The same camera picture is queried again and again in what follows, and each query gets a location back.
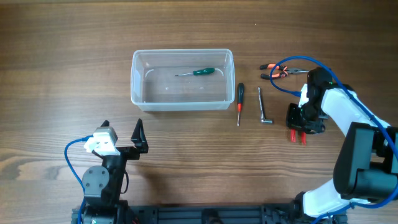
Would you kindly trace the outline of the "red handled snips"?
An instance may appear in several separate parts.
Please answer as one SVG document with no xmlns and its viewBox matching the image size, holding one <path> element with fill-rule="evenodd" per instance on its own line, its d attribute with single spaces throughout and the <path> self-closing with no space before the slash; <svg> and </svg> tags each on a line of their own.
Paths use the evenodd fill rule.
<svg viewBox="0 0 398 224">
<path fill-rule="evenodd" d="M 301 143 L 305 146 L 307 144 L 306 133 L 303 131 L 297 131 L 295 129 L 290 129 L 290 141 L 296 142 L 297 136 L 300 137 Z"/>
</svg>

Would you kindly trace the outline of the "silver L-shaped socket wrench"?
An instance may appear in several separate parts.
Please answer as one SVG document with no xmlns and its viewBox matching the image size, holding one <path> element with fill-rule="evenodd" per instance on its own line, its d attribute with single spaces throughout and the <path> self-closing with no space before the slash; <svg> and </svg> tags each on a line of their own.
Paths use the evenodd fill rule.
<svg viewBox="0 0 398 224">
<path fill-rule="evenodd" d="M 273 120 L 266 118 L 266 114 L 265 114 L 265 111 L 264 111 L 264 104 L 263 104 L 263 100 L 262 100 L 261 87 L 258 87 L 257 90 L 258 90 L 258 96 L 259 96 L 259 106 L 260 106 L 260 110 L 261 110 L 261 119 L 260 119 L 260 121 L 261 121 L 262 124 L 272 124 Z"/>
</svg>

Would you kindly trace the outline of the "orange black needle-nose pliers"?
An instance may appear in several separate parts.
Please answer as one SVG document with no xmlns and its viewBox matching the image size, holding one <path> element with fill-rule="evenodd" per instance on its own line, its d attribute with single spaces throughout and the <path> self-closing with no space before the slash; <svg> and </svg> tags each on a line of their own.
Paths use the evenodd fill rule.
<svg viewBox="0 0 398 224">
<path fill-rule="evenodd" d="M 279 79 L 285 78 L 289 75 L 298 75 L 303 73 L 308 73 L 308 70 L 301 68 L 289 68 L 285 65 L 276 66 L 276 70 L 280 71 L 280 73 L 272 74 L 271 76 L 265 73 L 261 74 L 261 78 L 265 80 L 270 80 L 271 78 Z"/>
</svg>

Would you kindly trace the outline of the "clear plastic container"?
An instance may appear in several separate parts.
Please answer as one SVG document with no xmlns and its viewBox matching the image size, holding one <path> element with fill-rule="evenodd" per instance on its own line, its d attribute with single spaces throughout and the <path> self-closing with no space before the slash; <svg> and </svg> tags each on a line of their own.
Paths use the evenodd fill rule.
<svg viewBox="0 0 398 224">
<path fill-rule="evenodd" d="M 175 75 L 215 68 L 209 75 Z M 131 101 L 142 111 L 226 110 L 235 99 L 229 49 L 137 50 L 132 56 Z"/>
</svg>

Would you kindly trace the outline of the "black red screwdriver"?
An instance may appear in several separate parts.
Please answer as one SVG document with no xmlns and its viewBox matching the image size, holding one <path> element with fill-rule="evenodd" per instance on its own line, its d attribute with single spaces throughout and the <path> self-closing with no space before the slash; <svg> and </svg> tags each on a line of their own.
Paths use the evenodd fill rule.
<svg viewBox="0 0 398 224">
<path fill-rule="evenodd" d="M 243 98 L 244 98 L 244 83 L 238 83 L 237 88 L 237 109 L 238 109 L 238 119 L 237 126 L 240 124 L 240 115 L 243 107 Z"/>
</svg>

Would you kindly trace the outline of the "green handled screwdriver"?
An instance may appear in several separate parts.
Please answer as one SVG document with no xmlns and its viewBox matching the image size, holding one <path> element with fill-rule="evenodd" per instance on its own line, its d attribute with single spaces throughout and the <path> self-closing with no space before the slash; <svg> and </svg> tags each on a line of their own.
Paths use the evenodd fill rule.
<svg viewBox="0 0 398 224">
<path fill-rule="evenodd" d="M 198 75 L 209 75 L 215 72 L 215 68 L 204 68 L 204 69 L 200 69 L 200 70 L 194 70 L 193 72 L 190 73 L 183 73 L 183 74 L 178 74 L 175 75 L 176 77 L 181 77 L 181 76 L 186 76 L 186 75 L 194 75 L 194 76 L 198 76 Z"/>
</svg>

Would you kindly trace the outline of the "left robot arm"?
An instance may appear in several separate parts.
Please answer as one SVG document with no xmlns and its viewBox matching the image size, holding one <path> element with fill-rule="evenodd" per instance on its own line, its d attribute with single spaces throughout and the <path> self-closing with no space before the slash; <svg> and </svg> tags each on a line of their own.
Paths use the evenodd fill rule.
<svg viewBox="0 0 398 224">
<path fill-rule="evenodd" d="M 77 213 L 77 223 L 139 223 L 128 202 L 120 196 L 127 192 L 122 186 L 129 185 L 127 161 L 138 160 L 149 150 L 142 120 L 137 120 L 132 133 L 133 146 L 117 147 L 117 140 L 118 136 L 107 120 L 86 140 L 86 151 L 99 157 L 102 163 L 83 174 L 84 198 Z"/>
</svg>

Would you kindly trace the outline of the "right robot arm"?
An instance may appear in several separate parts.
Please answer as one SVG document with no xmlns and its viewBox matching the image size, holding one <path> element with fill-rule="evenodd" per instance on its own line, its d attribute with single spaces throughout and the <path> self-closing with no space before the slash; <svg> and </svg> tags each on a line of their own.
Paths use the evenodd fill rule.
<svg viewBox="0 0 398 224">
<path fill-rule="evenodd" d="M 397 128 L 374 116 L 348 85 L 339 86 L 324 68 L 308 72 L 300 102 L 289 105 L 290 139 L 297 133 L 325 131 L 331 118 L 345 135 L 333 177 L 319 188 L 301 192 L 290 203 L 291 222 L 341 223 L 349 208 L 397 200 Z"/>
</svg>

